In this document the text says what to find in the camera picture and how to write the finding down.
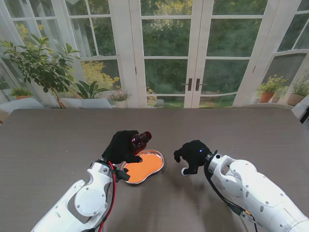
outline orange plate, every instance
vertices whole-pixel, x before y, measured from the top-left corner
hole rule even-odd
[[[141,163],[126,163],[121,166],[121,170],[127,168],[130,179],[129,184],[140,184],[150,175],[159,172],[164,166],[163,155],[156,150],[145,150],[137,154],[143,159]]]

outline dark red bottle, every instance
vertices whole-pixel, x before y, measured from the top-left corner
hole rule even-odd
[[[142,134],[136,134],[132,137],[132,147],[131,151],[134,155],[141,152],[143,149],[146,148],[147,143],[151,140],[150,132],[146,131]]]

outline black glove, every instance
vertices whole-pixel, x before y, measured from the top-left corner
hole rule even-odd
[[[185,143],[179,150],[174,152],[174,159],[180,162],[180,157],[188,162],[189,168],[182,170],[183,175],[196,174],[198,167],[206,162],[206,156],[211,151],[200,140],[193,140]]]
[[[118,131],[111,140],[106,150],[103,152],[103,159],[111,163],[119,164],[123,161],[127,163],[138,163],[142,158],[135,156],[130,151],[132,147],[132,137],[138,134],[137,130]]]

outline gray table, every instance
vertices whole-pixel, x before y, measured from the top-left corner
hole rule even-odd
[[[166,165],[139,186],[118,183],[106,232],[253,231],[202,168],[181,175],[173,152],[193,139],[252,162],[309,215],[309,132],[289,110],[17,110],[0,127],[0,231],[29,232],[124,129],[150,131]]]

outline door handle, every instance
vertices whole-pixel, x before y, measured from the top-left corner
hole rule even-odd
[[[188,86],[188,91],[191,91],[192,87],[192,78],[189,78],[189,83],[181,84],[182,86]]]
[[[206,86],[207,85],[207,84],[203,84],[203,83],[200,84],[199,82],[200,82],[200,79],[197,79],[197,85],[195,86],[195,91],[198,91],[199,86]]]

